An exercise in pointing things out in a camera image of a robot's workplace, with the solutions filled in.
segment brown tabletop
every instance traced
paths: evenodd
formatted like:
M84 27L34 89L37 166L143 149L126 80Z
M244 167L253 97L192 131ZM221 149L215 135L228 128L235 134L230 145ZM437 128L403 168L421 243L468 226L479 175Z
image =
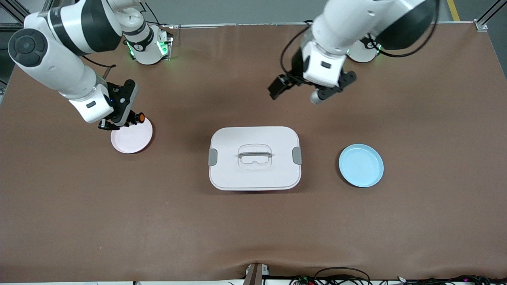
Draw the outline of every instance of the brown tabletop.
M280 51L301 28L184 29L153 66L125 46L90 56L118 65L108 81L140 86L133 109L156 134L134 155L16 68L0 106L0 280L238 278L252 262L272 274L507 275L507 81L488 35L441 24L414 56L348 61L357 82L322 105L309 86L272 101ZM215 189L213 133L267 125L298 133L300 183ZM337 174L354 143L384 160L374 187Z

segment white robotic arm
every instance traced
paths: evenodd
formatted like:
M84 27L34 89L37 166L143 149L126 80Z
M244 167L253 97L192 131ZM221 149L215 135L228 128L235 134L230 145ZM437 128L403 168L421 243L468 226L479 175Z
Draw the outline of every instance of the white robotic arm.
M9 41L9 55L31 77L57 90L88 123L114 130L142 123L144 115L131 110L138 86L107 83L78 56L117 48L124 33L140 48L134 56L153 64L167 55L160 47L167 33L147 25L133 6L139 0L81 0L74 5L30 14L24 29Z
M342 92L356 79L354 72L343 71L354 45L364 44L375 54L377 44L388 49L406 48L427 29L435 6L438 8L438 0L329 0L306 28L300 49L293 56L292 70L287 72L282 66L285 74L268 88L271 98L275 100L301 84L316 87L310 96L314 104Z

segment blue plate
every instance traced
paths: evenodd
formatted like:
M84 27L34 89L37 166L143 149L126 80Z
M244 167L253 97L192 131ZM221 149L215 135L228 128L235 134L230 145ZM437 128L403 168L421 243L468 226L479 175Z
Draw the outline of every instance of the blue plate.
M384 174L384 162L378 152L361 144L344 149L338 160L338 167L343 178L357 187L373 186Z

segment white container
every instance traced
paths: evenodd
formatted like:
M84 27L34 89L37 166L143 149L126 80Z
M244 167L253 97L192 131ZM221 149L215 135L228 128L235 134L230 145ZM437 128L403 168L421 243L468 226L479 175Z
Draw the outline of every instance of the white container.
M209 180L220 190L286 190L301 179L301 162L290 128L223 128L211 138Z

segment white plate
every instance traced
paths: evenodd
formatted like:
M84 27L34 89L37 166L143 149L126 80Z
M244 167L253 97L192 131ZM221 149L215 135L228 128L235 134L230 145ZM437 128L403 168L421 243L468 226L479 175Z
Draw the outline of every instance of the white plate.
M361 144L345 148L338 166L343 178L357 187L371 187L384 175L384 162L378 152Z
M111 131L111 144L121 153L136 153L150 143L152 135L153 126L148 118L145 118L142 124Z

